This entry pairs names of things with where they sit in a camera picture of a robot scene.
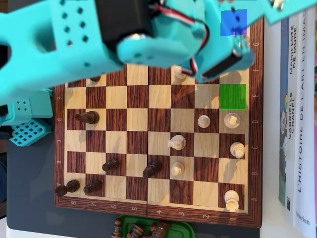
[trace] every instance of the light wood square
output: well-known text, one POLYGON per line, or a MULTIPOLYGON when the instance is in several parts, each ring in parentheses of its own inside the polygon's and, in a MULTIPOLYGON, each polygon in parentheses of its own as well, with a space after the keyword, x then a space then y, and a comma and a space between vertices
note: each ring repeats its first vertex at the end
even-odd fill
POLYGON ((248 161, 219 158, 218 181, 246 185, 248 182, 248 161))
POLYGON ((170 140, 170 132, 149 131, 149 155, 169 155, 170 149, 167 142, 170 140))
POLYGON ((197 206, 218 207, 218 183, 194 181, 193 204, 197 206))
POLYGON ((168 179, 148 179, 148 202, 153 204, 169 204, 168 179))
POLYGON ((86 186, 86 174, 78 174, 78 173, 65 173, 64 174, 64 185, 66 185, 71 180, 78 180, 79 181, 79 189, 76 192, 68 193, 68 195, 85 195, 84 187, 86 186))
POLYGON ((194 157, 171 156, 169 167, 170 170, 172 169, 172 166, 175 162, 181 162, 184 165, 184 171, 177 176, 174 176, 172 175, 172 173, 169 173, 169 178, 177 180, 194 181, 194 157))
POLYGON ((127 154, 126 172, 129 177, 142 177, 148 165, 148 155, 127 154))
POLYGON ((247 134, 249 131, 249 110, 219 110, 219 133, 247 134), (228 128, 224 123, 224 117, 229 113, 236 113, 240 117, 240 125, 237 128, 228 128))
POLYGON ((127 108, 127 87, 106 87, 106 108, 127 108))
POLYGON ((127 85, 148 85, 148 66, 127 64, 127 85))
POLYGON ((66 151, 86 151, 86 131, 66 130, 65 132, 66 151))
POLYGON ((106 74, 102 74, 98 82, 91 81, 90 78, 86 78, 87 87, 105 87, 106 86, 106 74))
POLYGON ((175 68, 176 66, 175 65, 173 65, 172 66, 172 75, 171 75, 171 80, 172 80, 172 84, 183 84, 183 85, 187 85, 187 84, 190 84, 190 85, 194 85, 195 83, 196 83, 196 80, 195 80, 195 78, 192 78, 192 77, 189 77, 189 76, 187 76, 186 78, 184 78, 184 79, 180 79, 180 78, 177 78, 176 76, 175 76, 175 73, 174 73, 174 68, 175 68))
POLYGON ((149 85, 149 108, 170 108, 170 101, 170 85, 149 85))
POLYGON ((86 108, 86 88, 65 88, 65 107, 86 108))
POLYGON ((195 133, 194 156, 218 158, 219 134, 195 133))
POLYGON ((194 132, 195 109, 171 109, 170 131, 194 132))
POLYGON ((127 130, 148 131, 148 109, 128 108, 127 109, 127 130))
POLYGON ((106 131, 106 152, 118 154, 127 153, 127 132, 106 131))
POLYGON ((219 108, 219 84, 195 85, 195 108, 219 108))
POLYGON ((106 175, 106 197, 126 199, 127 177, 106 175))
POLYGON ((106 153, 86 152, 86 173, 93 175, 104 175, 102 169, 106 162, 106 153))
POLYGON ((106 130, 106 110, 105 109, 86 109, 86 112, 95 111, 99 115, 99 121, 96 124, 86 123, 86 130, 106 130))

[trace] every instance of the dark wood square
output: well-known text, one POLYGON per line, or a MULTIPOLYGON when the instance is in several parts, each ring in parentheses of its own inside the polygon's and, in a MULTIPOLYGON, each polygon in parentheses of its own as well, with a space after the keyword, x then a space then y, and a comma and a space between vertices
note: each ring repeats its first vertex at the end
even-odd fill
POLYGON ((106 152, 106 132, 86 130, 86 152, 106 152))
POLYGON ((142 177, 127 177, 127 199, 147 200, 147 179, 142 177))
POLYGON ((123 69, 117 70, 106 75, 106 86, 127 86, 127 65, 123 69))
POLYGON ((148 153, 148 132, 127 131, 127 154, 148 153))
POLYGON ((106 130, 126 131, 127 110, 106 109, 106 130))
POLYGON ((194 157, 194 181, 218 182, 218 158, 194 157))
POLYGON ((67 172, 80 173, 86 172, 86 153, 85 152, 67 152, 67 172))
POLYGON ((170 85, 171 68, 149 67, 149 85, 170 85))
POLYGON ((152 179, 169 179, 170 171, 170 159, 165 155, 148 155, 148 164, 152 160, 157 160, 162 163, 162 170, 156 175, 152 176, 152 179))
POLYGON ((170 109, 148 109, 148 131, 170 132, 170 109))
POLYGON ((176 135, 182 135, 186 140, 186 145, 181 150, 170 148, 170 155, 194 157, 194 134, 187 132, 171 132, 170 138, 173 138, 176 135))
POLYGON ((218 183, 218 207, 226 208, 224 195, 227 191, 236 191, 239 195, 239 209, 244 210, 244 185, 233 183, 218 183))
POLYGON ((127 108, 148 108, 149 86, 127 86, 127 108))
POLYGON ((219 134, 219 158, 236 159, 231 152, 230 146, 234 142, 240 142, 245 146, 245 135, 243 134, 219 134))
POLYGON ((86 107, 106 108, 106 87, 87 87, 86 107))
POLYGON ((194 182, 186 180, 169 181, 169 202, 193 205, 194 182))
POLYGON ((86 124, 75 120, 76 114, 85 113, 86 109, 67 109, 67 130, 86 130, 86 124))
POLYGON ((219 133, 219 109, 198 109, 195 108, 195 132, 199 133, 219 133), (210 125, 201 128, 198 125, 198 118, 206 115, 210 118, 210 125))
POLYGON ((195 108, 195 86, 172 85, 171 108, 195 108))
POLYGON ((86 186, 91 184, 93 181, 101 182, 101 190, 97 192, 92 192, 90 194, 86 194, 87 196, 96 196, 96 197, 105 197, 106 196, 106 176, 105 175, 91 175, 86 174, 86 186))
POLYGON ((117 159, 119 167, 106 172, 106 175, 126 176, 126 154, 111 154, 106 153, 106 161, 117 159))

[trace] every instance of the captured chess piece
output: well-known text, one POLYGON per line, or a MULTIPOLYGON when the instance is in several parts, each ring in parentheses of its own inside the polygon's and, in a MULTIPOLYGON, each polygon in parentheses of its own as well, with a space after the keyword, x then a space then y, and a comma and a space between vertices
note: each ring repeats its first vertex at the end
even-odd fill
POLYGON ((202 115, 198 118, 197 124, 201 127, 201 128, 206 128, 210 125, 210 118, 206 115, 202 115))
POLYGON ((182 135, 176 135, 167 142, 167 146, 172 147, 175 150, 181 150, 185 145, 186 140, 182 135))
POLYGON ((151 238, 164 238, 170 224, 166 222, 158 222, 158 227, 152 233, 151 238))
POLYGON ((228 113, 224 117, 224 124, 228 128, 235 129, 240 125, 240 123, 241 123, 240 117, 236 113, 228 113))
POLYGON ((244 156, 244 153, 245 153, 244 145, 242 143, 240 143, 240 142, 234 142, 230 146, 230 152, 237 159, 241 159, 244 156))
POLYGON ((68 192, 76 192, 80 187, 79 181, 78 180, 71 180, 69 181, 66 186, 61 185, 58 186, 55 189, 55 194, 57 197, 62 197, 65 196, 68 192))
POLYGON ((102 188, 101 182, 98 180, 95 180, 91 184, 84 187, 84 193, 89 194, 89 193, 97 192, 101 190, 101 188, 102 188))
POLYGON ((79 120, 88 124, 96 124, 99 121, 99 114, 94 111, 75 114, 75 120, 79 120))
POLYGON ((227 191, 224 195, 224 201, 229 212, 235 212, 239 209, 239 195, 236 191, 227 191))
POLYGON ((157 160, 149 162, 148 166, 143 170, 143 177, 148 179, 162 170, 162 163, 157 160))
POLYGON ((111 159, 103 164, 103 171, 107 172, 119 167, 119 161, 117 159, 111 159))
POLYGON ((114 232, 112 233, 111 238, 121 238, 120 226, 121 226, 121 219, 117 218, 114 221, 114 232))

